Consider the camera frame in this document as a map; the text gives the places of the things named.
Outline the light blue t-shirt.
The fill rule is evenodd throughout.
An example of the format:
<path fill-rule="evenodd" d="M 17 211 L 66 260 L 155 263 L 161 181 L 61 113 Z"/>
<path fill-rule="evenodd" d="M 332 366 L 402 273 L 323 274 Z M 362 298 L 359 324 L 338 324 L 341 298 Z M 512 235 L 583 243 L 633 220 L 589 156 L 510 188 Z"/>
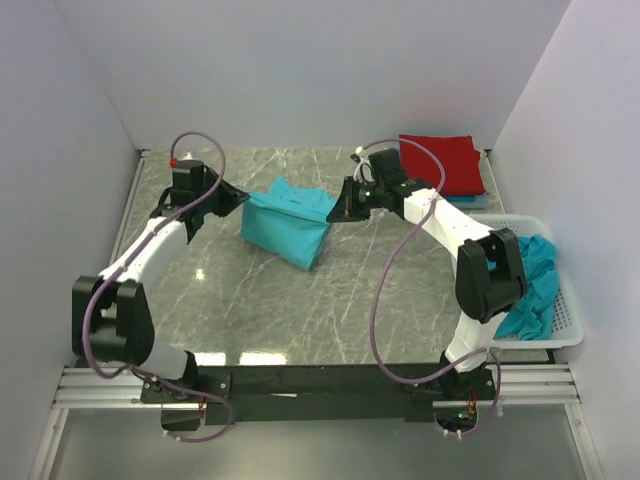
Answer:
<path fill-rule="evenodd" d="M 279 176 L 265 193 L 251 192 L 243 205 L 241 237 L 309 271 L 319 257 L 337 199 L 325 190 L 296 187 Z"/>

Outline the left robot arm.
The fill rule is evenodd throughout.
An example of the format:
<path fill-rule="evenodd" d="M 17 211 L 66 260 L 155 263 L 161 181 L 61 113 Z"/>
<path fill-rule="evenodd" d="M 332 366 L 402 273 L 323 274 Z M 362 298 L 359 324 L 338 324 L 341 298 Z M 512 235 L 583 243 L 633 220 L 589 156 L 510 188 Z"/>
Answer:
<path fill-rule="evenodd" d="M 209 214 L 225 217 L 249 194 L 222 180 L 199 160 L 173 162 L 172 184 L 160 196 L 145 229 L 98 276 L 81 276 L 72 288 L 71 345 L 95 366 L 116 362 L 164 380 L 176 401 L 200 388 L 193 353 L 172 347 L 155 333 L 147 292 L 195 237 Z"/>

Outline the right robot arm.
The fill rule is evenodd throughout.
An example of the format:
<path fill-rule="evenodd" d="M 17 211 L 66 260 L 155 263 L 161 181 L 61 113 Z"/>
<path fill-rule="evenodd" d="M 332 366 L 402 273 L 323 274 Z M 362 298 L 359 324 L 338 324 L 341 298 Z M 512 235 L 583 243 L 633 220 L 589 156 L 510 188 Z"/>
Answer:
<path fill-rule="evenodd" d="M 448 202 L 437 187 L 409 177 L 395 149 L 351 156 L 354 173 L 345 177 L 329 223 L 364 221 L 385 209 L 429 234 L 451 255 L 455 296 L 461 314 L 443 352 L 439 378 L 444 395 L 460 399 L 474 386 L 472 371 L 485 363 L 497 329 L 527 291 L 517 235 L 495 230 Z"/>

